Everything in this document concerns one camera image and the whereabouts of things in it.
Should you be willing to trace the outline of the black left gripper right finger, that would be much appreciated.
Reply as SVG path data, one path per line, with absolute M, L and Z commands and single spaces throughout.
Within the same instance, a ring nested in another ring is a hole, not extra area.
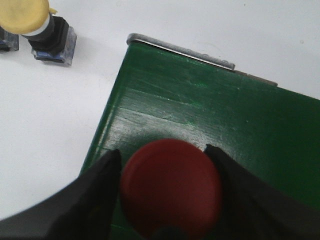
M 217 167 L 222 210 L 218 240 L 318 240 L 320 212 L 289 197 L 250 173 L 222 149 L 204 153 Z

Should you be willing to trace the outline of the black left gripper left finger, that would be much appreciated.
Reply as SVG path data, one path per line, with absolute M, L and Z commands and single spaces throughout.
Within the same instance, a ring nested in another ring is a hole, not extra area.
M 2 240 L 107 240 L 122 169 L 107 151 L 85 173 L 46 200 L 1 220 Z

